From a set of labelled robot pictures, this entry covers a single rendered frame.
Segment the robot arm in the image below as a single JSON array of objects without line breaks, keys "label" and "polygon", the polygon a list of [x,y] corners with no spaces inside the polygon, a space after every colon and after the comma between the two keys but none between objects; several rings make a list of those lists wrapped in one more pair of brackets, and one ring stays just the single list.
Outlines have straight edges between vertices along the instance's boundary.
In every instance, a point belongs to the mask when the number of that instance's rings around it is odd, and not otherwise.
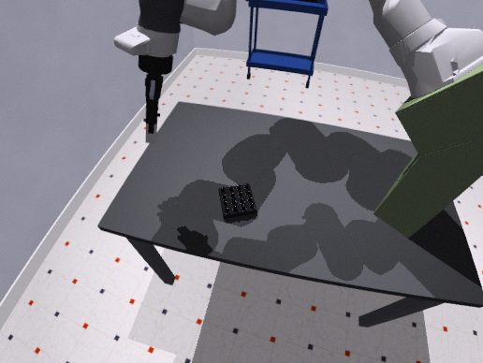
[{"label": "robot arm", "polygon": [[[447,28],[442,19],[431,18],[420,0],[369,2],[373,24],[401,68],[411,98],[483,64],[483,31]],[[116,36],[114,45],[133,56],[169,57],[177,52],[180,23],[216,36],[232,27],[236,6],[237,0],[139,0],[137,27]]]}]

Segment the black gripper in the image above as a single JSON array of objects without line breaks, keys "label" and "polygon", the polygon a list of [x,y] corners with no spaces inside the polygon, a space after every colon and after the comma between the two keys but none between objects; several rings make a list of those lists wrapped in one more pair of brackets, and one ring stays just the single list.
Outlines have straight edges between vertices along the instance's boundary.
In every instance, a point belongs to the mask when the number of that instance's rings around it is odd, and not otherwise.
[{"label": "black gripper", "polygon": [[139,55],[139,69],[143,72],[148,73],[145,78],[146,118],[144,118],[143,120],[144,122],[146,122],[145,143],[156,142],[157,117],[160,117],[160,113],[157,113],[157,102],[159,100],[158,98],[160,98],[161,88],[163,85],[164,77],[162,77],[162,75],[166,75],[171,72],[172,63],[172,55],[170,55],[169,57]]}]

